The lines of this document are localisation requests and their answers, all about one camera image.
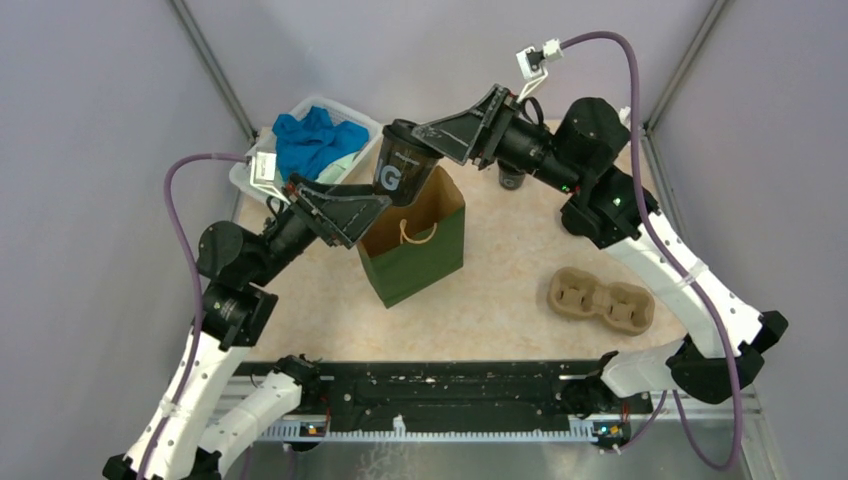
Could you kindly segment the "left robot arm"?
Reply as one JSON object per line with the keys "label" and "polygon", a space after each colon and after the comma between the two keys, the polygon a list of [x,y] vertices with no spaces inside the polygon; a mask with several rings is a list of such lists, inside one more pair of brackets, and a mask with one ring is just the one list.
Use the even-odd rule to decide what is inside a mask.
{"label": "left robot arm", "polygon": [[138,440],[107,460],[107,479],[222,479],[283,415],[319,404],[314,368],[293,356],[222,418],[218,401],[257,344],[279,300],[265,286],[315,241],[352,248],[391,204],[369,184],[322,184],[293,176],[256,234],[231,221],[201,236],[193,265],[208,279],[195,299],[186,350]]}

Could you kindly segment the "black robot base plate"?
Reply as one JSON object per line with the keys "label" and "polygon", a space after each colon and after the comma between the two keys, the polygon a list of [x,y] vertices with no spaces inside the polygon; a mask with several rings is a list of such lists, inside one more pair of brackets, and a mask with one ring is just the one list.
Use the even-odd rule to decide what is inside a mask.
{"label": "black robot base plate", "polygon": [[619,398],[595,360],[307,362],[243,367],[246,375],[291,373],[303,388],[296,413],[330,422],[332,433],[566,431],[579,420],[648,414],[649,395]]}

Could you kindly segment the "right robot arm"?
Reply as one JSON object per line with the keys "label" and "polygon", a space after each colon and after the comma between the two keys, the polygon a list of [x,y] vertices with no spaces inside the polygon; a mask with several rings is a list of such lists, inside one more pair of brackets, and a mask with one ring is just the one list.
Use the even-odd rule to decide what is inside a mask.
{"label": "right robot arm", "polygon": [[604,355],[586,385],[589,404],[612,412],[626,397],[675,390],[708,404],[748,386],[786,332],[779,312],[741,300],[685,244],[634,172],[615,166],[629,129],[604,99],[572,103],[555,130],[522,115],[494,86],[460,113],[416,125],[413,137],[458,164],[495,161],[567,195],[566,230],[626,265],[681,321],[685,336],[638,352]]}

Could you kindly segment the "green brown paper bag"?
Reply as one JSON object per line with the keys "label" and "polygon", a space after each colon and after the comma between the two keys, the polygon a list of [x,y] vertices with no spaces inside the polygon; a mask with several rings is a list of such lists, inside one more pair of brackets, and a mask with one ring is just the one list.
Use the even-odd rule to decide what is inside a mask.
{"label": "green brown paper bag", "polygon": [[465,225],[464,196],[440,166],[412,205],[390,207],[381,214],[357,251],[385,308],[463,267]]}

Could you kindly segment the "black coffee cup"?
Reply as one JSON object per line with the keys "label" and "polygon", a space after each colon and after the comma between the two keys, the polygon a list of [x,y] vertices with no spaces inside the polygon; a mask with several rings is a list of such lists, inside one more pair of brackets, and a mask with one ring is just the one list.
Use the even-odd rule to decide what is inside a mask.
{"label": "black coffee cup", "polygon": [[515,191],[522,187],[526,174],[508,165],[498,166],[498,183],[508,191]]}
{"label": "black coffee cup", "polygon": [[395,207],[412,205],[439,160],[395,150],[383,137],[373,179],[375,193],[388,196]]}

